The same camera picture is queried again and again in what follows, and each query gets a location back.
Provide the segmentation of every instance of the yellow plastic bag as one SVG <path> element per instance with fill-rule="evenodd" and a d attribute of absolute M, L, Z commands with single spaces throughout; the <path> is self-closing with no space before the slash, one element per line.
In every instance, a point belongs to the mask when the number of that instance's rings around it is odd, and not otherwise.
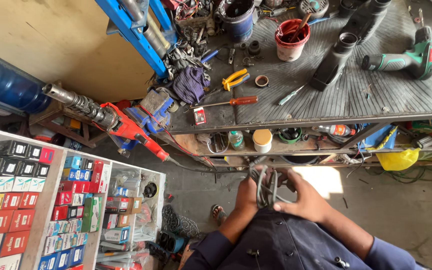
<path fill-rule="evenodd" d="M 411 167 L 418 160 L 421 149 L 406 149 L 399 153 L 376 153 L 381 166 L 386 171 L 401 171 Z"/>

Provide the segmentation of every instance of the workbench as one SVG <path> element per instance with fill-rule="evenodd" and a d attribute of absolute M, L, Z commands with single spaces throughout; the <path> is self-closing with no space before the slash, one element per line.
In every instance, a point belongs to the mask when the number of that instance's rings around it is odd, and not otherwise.
<path fill-rule="evenodd" d="M 339 1 L 330 0 L 330 9 L 326 14 L 337 9 L 338 5 Z M 411 5 L 411 12 L 408 12 L 408 5 Z M 258 103 L 234 107 L 230 105 L 205 107 L 207 122 L 200 125 L 195 125 L 192 109 L 180 107 L 177 112 L 171 114 L 171 122 L 167 129 L 189 152 L 210 157 L 217 155 L 208 151 L 205 144 L 196 141 L 194 134 L 371 123 L 342 145 L 331 141 L 322 141 L 316 145 L 312 139 L 308 142 L 284 144 L 274 136 L 272 149 L 265 154 L 269 156 L 321 155 L 319 163 L 325 164 L 338 154 L 353 153 L 354 155 L 357 150 L 353 147 L 357 142 L 389 123 L 432 119 L 432 79 L 415 80 L 405 70 L 373 72 L 361 69 L 361 62 L 366 54 L 402 53 L 411 48 L 414 44 L 414 33 L 419 27 L 414 22 L 419 8 L 423 9 L 424 25 L 432 28 L 432 3 L 429 0 L 408 0 L 408 2 L 393 0 L 385 19 L 373 37 L 353 49 L 345 69 L 332 88 L 320 92 L 305 85 L 296 96 L 282 106 L 278 105 L 279 100 L 303 86 L 313 76 L 324 54 L 335 43 L 347 19 L 335 17 L 311 25 L 309 41 L 305 44 L 301 57 L 294 62 L 283 62 L 277 58 L 274 32 L 278 25 L 273 20 L 260 19 L 253 28 L 251 38 L 246 41 L 249 44 L 252 40 L 258 40 L 261 46 L 260 55 L 263 56 L 261 61 L 251 59 L 254 66 L 247 68 L 251 75 L 250 79 L 231 91 L 223 90 L 209 96 L 200 104 L 229 101 L 231 98 L 252 95 L 259 97 Z M 294 10 L 289 10 L 276 19 L 283 22 L 299 17 Z M 223 60 L 213 58 L 208 61 L 212 66 L 212 71 L 208 74 L 211 76 L 210 90 L 213 90 L 222 88 L 223 78 L 246 68 L 243 66 L 243 58 L 246 55 L 239 49 L 239 44 L 229 42 L 224 35 L 212 38 L 210 41 L 214 48 L 226 46 L 236 50 L 232 65 L 224 60 L 224 50 L 221 50 L 219 55 Z M 258 75 L 267 76 L 270 87 L 257 88 L 255 78 Z M 175 145 L 164 134 L 158 134 L 158 137 Z M 250 138 L 246 142 L 243 151 L 234 151 L 230 147 L 224 156 L 260 155 L 255 151 Z M 408 146 L 408 143 L 409 141 L 403 138 L 396 143 L 394 149 L 382 149 L 379 152 L 399 152 L 405 149 L 399 146 Z M 227 160 L 234 162 L 228 166 L 242 164 L 240 159 L 227 158 Z"/>

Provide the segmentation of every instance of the blue water jug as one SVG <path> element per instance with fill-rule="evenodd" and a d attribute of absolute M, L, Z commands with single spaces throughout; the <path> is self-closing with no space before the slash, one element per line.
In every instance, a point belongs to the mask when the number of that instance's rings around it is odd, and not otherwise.
<path fill-rule="evenodd" d="M 44 111 L 51 98 L 39 85 L 0 64 L 0 101 L 30 114 Z"/>

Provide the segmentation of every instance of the dark blue shirt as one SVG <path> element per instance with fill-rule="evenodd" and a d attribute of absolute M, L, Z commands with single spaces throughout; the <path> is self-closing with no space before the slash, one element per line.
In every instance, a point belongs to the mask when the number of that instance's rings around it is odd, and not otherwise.
<path fill-rule="evenodd" d="M 257 261 L 247 253 L 258 250 Z M 421 270 L 405 250 L 374 238 L 361 260 L 318 224 L 286 213 L 260 210 L 233 245 L 218 230 L 195 246 L 183 270 L 343 269 L 340 257 L 352 270 Z"/>

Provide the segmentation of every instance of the rubber mat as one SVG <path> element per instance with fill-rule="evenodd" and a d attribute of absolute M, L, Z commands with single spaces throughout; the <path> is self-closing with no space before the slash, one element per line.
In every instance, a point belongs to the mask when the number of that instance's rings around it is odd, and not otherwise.
<path fill-rule="evenodd" d="M 279 22 L 296 18 L 297 12 L 277 17 Z M 235 89 L 235 96 L 257 95 L 257 104 L 236 106 L 236 123 L 247 124 L 284 119 L 370 117 L 382 114 L 404 115 L 432 112 L 432 79 L 415 80 L 406 71 L 378 72 L 361 69 L 366 54 L 401 53 L 414 44 L 416 26 L 403 0 L 393 0 L 376 33 L 353 49 L 335 85 L 324 92 L 304 86 L 299 93 L 279 106 L 293 90 L 309 82 L 328 49 L 336 42 L 347 19 L 333 18 L 311 25 L 310 37 L 299 59 L 283 62 L 276 54 L 274 40 L 278 26 L 263 19 L 249 39 L 260 41 L 261 61 L 251 59 L 251 78 Z M 245 55 L 238 48 L 235 70 L 242 69 Z M 255 78 L 266 75 L 267 88 L 257 88 Z"/>

